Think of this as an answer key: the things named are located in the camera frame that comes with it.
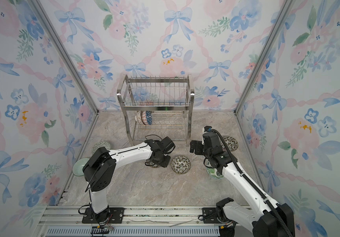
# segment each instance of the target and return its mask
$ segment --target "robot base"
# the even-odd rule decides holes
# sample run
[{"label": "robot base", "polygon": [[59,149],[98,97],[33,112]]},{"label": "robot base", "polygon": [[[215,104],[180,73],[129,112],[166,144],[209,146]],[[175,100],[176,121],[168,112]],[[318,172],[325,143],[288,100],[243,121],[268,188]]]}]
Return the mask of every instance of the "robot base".
[{"label": "robot base", "polygon": [[110,207],[96,214],[90,207],[86,208],[82,219],[83,224],[105,224],[111,216],[108,224],[121,224],[124,216],[124,207]]}]

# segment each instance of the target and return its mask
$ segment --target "wire rack shelf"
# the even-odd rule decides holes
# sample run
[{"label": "wire rack shelf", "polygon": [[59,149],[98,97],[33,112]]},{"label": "wire rack shelf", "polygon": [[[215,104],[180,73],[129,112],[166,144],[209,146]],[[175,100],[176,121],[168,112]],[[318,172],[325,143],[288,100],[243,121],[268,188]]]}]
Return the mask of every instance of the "wire rack shelf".
[{"label": "wire rack shelf", "polygon": [[[120,80],[117,98],[131,145],[146,140],[147,135],[168,136],[173,141],[185,141],[188,145],[194,94],[191,75],[174,78],[129,78],[125,75]],[[152,124],[135,122],[131,136],[127,111],[146,110],[151,112]]]}]

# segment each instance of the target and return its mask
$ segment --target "bowl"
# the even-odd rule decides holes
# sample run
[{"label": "bowl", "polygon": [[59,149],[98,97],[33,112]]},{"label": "bowl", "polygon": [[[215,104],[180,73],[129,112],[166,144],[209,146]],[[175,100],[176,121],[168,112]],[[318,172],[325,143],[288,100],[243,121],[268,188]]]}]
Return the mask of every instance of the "bowl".
[{"label": "bowl", "polygon": [[177,174],[185,174],[191,169],[191,162],[187,157],[179,155],[171,161],[171,168]]},{"label": "bowl", "polygon": [[151,118],[151,112],[150,111],[143,111],[141,113],[141,120],[144,125],[151,125],[152,118]]},{"label": "bowl", "polygon": [[223,136],[223,139],[224,139],[225,143],[227,144],[227,146],[228,146],[230,151],[235,151],[235,150],[237,150],[239,148],[239,143],[233,137],[231,137],[231,136]]},{"label": "bowl", "polygon": [[[209,161],[206,163],[206,166],[211,167],[211,164],[210,164]],[[207,173],[208,173],[212,178],[215,178],[215,179],[222,179],[222,178],[224,178],[224,175],[220,174],[220,173],[217,171],[217,169],[213,169],[213,168],[211,169],[211,168],[207,168],[207,167],[206,167],[206,169],[207,169]]]},{"label": "bowl", "polygon": [[149,159],[146,160],[145,165],[146,165],[146,166],[150,166],[150,167],[152,167],[152,168],[161,167],[160,165],[154,164],[154,163],[151,162]]},{"label": "bowl", "polygon": [[139,125],[143,125],[144,123],[142,122],[142,111],[137,111],[135,120]]},{"label": "bowl", "polygon": [[86,163],[89,161],[90,158],[82,158],[78,160],[74,165],[73,165],[73,174],[75,176],[83,176],[83,166],[86,165]]},{"label": "bowl", "polygon": [[95,153],[95,151],[97,151],[97,149],[101,148],[101,147],[105,147],[107,150],[111,150],[111,144],[108,141],[100,141],[97,142],[91,149],[91,155],[93,155]]}]

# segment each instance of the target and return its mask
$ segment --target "patterned bowl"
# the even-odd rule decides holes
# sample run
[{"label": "patterned bowl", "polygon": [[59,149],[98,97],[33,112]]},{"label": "patterned bowl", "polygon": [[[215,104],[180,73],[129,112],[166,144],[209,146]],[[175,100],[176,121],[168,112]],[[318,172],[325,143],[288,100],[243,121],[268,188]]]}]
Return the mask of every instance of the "patterned bowl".
[{"label": "patterned bowl", "polygon": [[228,148],[229,148],[230,151],[235,151],[235,150],[237,150],[239,148],[239,143],[233,137],[231,137],[231,136],[223,136],[223,139],[224,139],[225,143],[228,145]]},{"label": "patterned bowl", "polygon": [[187,157],[179,155],[171,161],[171,168],[177,174],[185,174],[191,169],[191,162]]},{"label": "patterned bowl", "polygon": [[[206,166],[211,167],[211,164],[210,164],[209,161],[206,163]],[[211,168],[207,168],[207,167],[206,167],[206,169],[207,169],[207,173],[208,173],[212,178],[215,178],[215,179],[222,179],[222,178],[224,178],[224,176],[223,176],[222,174],[220,174],[220,173],[217,171],[217,169],[211,169]]]},{"label": "patterned bowl", "polygon": [[150,167],[152,167],[152,168],[161,167],[160,165],[154,164],[154,163],[151,162],[149,159],[146,160],[145,165],[146,165],[146,166],[150,166]]},{"label": "patterned bowl", "polygon": [[139,125],[143,125],[144,123],[142,122],[142,111],[137,111],[135,120]]},{"label": "patterned bowl", "polygon": [[141,120],[144,125],[151,125],[152,118],[150,111],[143,111],[141,114]]},{"label": "patterned bowl", "polygon": [[93,155],[95,153],[95,151],[97,151],[97,149],[101,148],[101,147],[105,147],[107,150],[111,150],[111,144],[108,141],[100,141],[97,142],[91,149],[91,155]]}]

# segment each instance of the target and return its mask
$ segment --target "green bowl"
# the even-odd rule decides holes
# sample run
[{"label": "green bowl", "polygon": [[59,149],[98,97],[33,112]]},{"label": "green bowl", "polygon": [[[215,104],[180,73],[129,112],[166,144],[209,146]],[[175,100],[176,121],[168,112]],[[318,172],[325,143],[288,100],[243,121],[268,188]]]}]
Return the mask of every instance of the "green bowl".
[{"label": "green bowl", "polygon": [[75,176],[83,176],[83,167],[86,165],[86,163],[89,161],[90,158],[82,158],[78,160],[74,165],[73,165],[73,174]]},{"label": "green bowl", "polygon": [[[207,162],[206,166],[211,167],[210,162]],[[214,179],[222,179],[224,176],[220,174],[217,169],[207,168],[207,173]]]}]

